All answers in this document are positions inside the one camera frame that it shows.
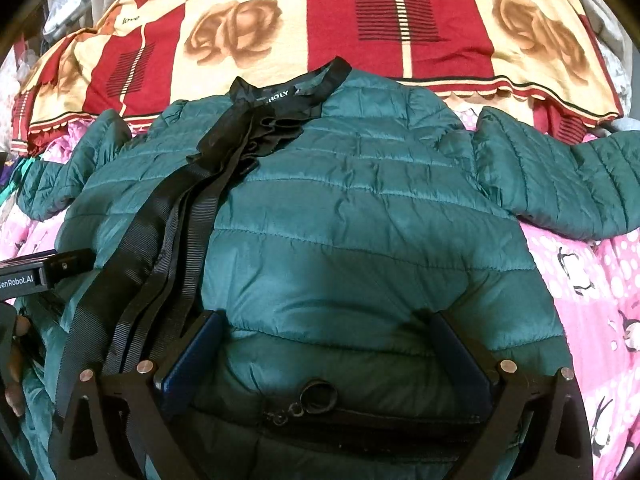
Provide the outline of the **person's left hand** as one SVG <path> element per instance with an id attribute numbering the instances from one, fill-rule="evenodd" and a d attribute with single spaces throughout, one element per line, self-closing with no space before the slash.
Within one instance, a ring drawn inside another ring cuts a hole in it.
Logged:
<path id="1" fill-rule="evenodd" d="M 20 347 L 18 346 L 18 340 L 25 336 L 29 329 L 29 319 L 23 315 L 17 315 L 11 338 L 9 361 L 6 366 L 9 379 L 6 381 L 6 388 L 4 389 L 6 404 L 9 405 L 9 408 L 16 417 L 22 417 L 25 413 L 25 398 L 22 388 L 23 358 Z"/>

